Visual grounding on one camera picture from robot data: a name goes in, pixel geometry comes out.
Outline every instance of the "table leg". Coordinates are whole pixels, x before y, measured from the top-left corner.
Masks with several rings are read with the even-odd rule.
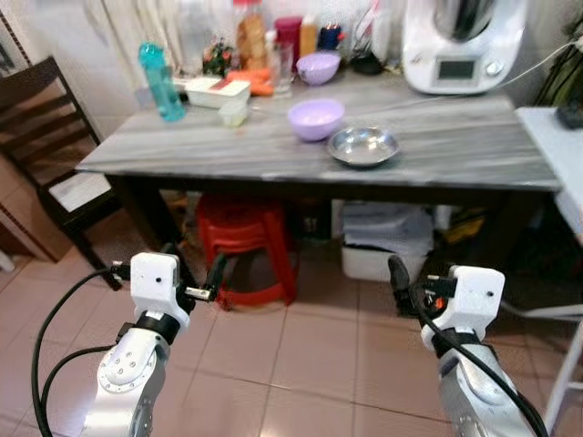
[[[502,269],[522,231],[542,207],[546,196],[536,192],[509,193],[486,221],[466,262],[479,267]]]
[[[107,176],[107,181],[116,191],[119,201],[152,250],[161,250],[168,243],[178,244],[182,241],[182,234],[166,202],[151,180]],[[182,279],[188,286],[196,287],[197,282],[181,251],[177,250],[176,254],[180,259]]]

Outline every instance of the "teal water bottle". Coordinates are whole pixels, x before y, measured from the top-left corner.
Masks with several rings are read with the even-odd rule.
[[[180,120],[186,114],[172,82],[172,72],[166,65],[164,50],[155,44],[144,43],[139,48],[139,63],[144,68],[149,89],[156,106],[166,121]]]

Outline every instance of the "small white box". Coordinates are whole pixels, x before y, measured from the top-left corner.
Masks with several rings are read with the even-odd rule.
[[[393,252],[373,249],[357,249],[343,246],[343,271],[352,279],[374,280],[389,283],[391,272],[387,261]],[[399,255],[409,272],[409,280],[414,283],[427,257]]]
[[[196,77],[186,84],[186,94],[191,105],[220,109],[232,101],[247,102],[251,97],[251,82],[229,81],[220,77]]]

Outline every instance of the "chair backrest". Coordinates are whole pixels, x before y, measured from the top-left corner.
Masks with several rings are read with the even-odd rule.
[[[98,143],[52,56],[0,79],[0,152],[36,188],[71,171]]]

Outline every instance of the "metal bowl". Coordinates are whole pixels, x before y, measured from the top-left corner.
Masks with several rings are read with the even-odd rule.
[[[375,127],[350,127],[328,141],[328,151],[352,167],[374,167],[392,158],[399,146],[391,132]]]

